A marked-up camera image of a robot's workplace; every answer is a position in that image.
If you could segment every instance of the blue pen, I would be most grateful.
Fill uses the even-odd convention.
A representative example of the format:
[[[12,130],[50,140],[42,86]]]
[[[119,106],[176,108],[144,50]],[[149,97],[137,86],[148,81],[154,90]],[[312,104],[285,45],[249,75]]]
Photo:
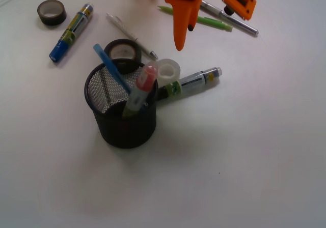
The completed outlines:
[[[117,67],[113,64],[111,59],[106,55],[106,53],[103,51],[102,47],[99,44],[96,44],[93,46],[96,53],[99,55],[99,57],[104,62],[107,70],[112,75],[113,79],[120,84],[123,89],[128,93],[128,95],[131,92],[130,86],[127,84],[126,80],[122,77],[122,75],[119,73]]]

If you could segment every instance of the black tape roll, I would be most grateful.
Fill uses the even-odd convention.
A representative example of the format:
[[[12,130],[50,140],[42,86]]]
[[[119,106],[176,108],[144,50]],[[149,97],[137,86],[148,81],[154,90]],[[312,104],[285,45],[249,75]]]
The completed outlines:
[[[132,59],[142,61],[142,50],[135,41],[119,39],[110,42],[104,49],[110,59]]]
[[[37,8],[37,13],[43,24],[46,25],[58,25],[65,21],[67,17],[65,7],[57,0],[42,2]]]
[[[132,59],[114,59],[113,62],[121,74],[130,74],[136,71],[140,64],[144,66],[141,62]]]

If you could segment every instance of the marker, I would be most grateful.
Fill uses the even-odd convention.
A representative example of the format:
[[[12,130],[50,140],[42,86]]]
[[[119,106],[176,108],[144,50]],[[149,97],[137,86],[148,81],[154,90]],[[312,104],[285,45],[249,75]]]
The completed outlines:
[[[81,34],[93,15],[93,4],[86,3],[83,8],[76,14],[72,22],[61,36],[60,40],[50,53],[53,62],[58,62],[73,45],[76,38]]]
[[[141,71],[132,88],[128,101],[122,112],[122,117],[131,117],[138,114],[148,94],[151,92],[158,73],[156,62],[149,62]]]
[[[169,14],[173,14],[173,8],[170,8],[170,7],[165,7],[165,6],[158,6],[159,8],[161,8],[164,12],[167,12]],[[207,17],[197,17],[197,23],[201,23],[201,24],[205,24],[205,25],[210,25],[210,26],[213,26],[213,27],[217,27],[217,28],[220,28],[220,29],[224,29],[224,30],[227,30],[227,31],[232,31],[232,26],[229,26],[225,23],[222,23],[221,21],[219,20],[215,20],[215,19],[212,19],[212,18],[207,18]]]
[[[173,97],[181,93],[192,92],[213,82],[222,75],[221,68],[211,68],[192,74],[158,89],[158,99]]]

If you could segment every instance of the mesh pattern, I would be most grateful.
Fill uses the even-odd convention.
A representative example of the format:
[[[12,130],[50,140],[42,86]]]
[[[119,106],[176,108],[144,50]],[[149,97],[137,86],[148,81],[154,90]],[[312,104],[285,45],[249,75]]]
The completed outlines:
[[[130,74],[122,75],[130,88],[133,88],[141,70],[142,68],[139,67]],[[126,91],[113,79],[106,67],[93,75],[88,84],[87,92],[91,103],[102,113],[105,113],[114,104],[128,99]]]

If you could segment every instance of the blue marker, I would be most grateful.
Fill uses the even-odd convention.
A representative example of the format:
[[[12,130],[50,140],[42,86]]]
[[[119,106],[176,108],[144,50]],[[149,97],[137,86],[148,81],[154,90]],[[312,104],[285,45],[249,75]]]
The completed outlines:
[[[66,31],[61,36],[55,48],[50,53],[53,62],[58,62],[72,46],[76,38],[81,34],[82,30],[88,24],[89,19],[93,15],[93,4],[87,3],[76,14]]]

